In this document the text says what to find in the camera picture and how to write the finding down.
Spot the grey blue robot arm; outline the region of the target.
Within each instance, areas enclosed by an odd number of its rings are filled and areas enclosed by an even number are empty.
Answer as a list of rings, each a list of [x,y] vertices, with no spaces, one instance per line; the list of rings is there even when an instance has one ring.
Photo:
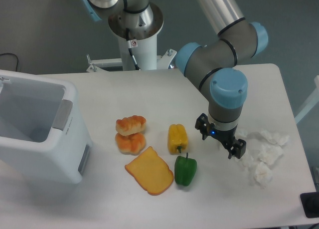
[[[94,21],[107,19],[118,38],[123,70],[159,69],[157,35],[163,26],[160,8],[150,0],[82,0]],[[218,41],[204,47],[183,46],[173,58],[181,73],[208,100],[208,113],[195,124],[206,138],[218,140],[229,157],[241,158],[246,142],[235,138],[247,97],[246,76],[235,66],[268,45],[266,29],[249,23],[235,0],[198,0]]]

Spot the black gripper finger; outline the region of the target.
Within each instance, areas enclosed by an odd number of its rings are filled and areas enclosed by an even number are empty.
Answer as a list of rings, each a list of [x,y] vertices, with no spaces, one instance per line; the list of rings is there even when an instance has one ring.
[[[202,135],[202,140],[209,136],[209,122],[206,114],[202,113],[195,122],[195,129],[199,130]]]
[[[232,157],[241,159],[246,152],[246,141],[243,139],[234,139],[227,151],[229,153],[228,159],[231,159]]]

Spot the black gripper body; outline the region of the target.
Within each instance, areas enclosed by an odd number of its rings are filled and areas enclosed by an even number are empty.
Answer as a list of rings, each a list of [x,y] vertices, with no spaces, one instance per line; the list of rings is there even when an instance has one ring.
[[[209,136],[219,141],[225,149],[232,144],[237,129],[237,121],[229,123],[220,123],[216,120],[209,120]]]

